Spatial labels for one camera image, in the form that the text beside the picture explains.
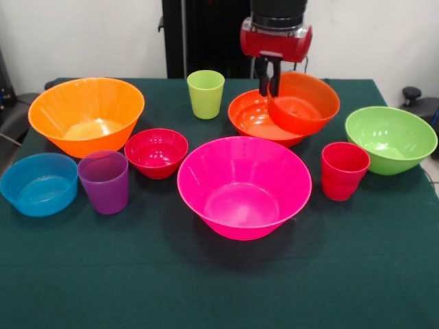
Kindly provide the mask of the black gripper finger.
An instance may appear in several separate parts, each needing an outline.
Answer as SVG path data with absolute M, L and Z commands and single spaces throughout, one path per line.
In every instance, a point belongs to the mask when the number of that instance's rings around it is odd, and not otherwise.
M 271 58 L 270 62 L 273 67 L 273 75 L 270 79 L 270 94 L 278 95 L 279 86 L 281 80 L 281 59 L 280 58 Z
M 259 93 L 263 97 L 267 97 L 270 85 L 270 77 L 268 75 L 269 58 L 262 56 L 256 59 L 256 74 L 259 79 Z

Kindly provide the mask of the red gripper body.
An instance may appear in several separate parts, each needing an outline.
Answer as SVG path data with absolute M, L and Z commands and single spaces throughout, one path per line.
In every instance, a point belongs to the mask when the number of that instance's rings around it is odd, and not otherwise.
M 270 31 L 245 19 L 239 35 L 241 50 L 246 56 L 280 58 L 286 62 L 302 62 L 309 51 L 313 29 L 301 25 L 294 30 Z

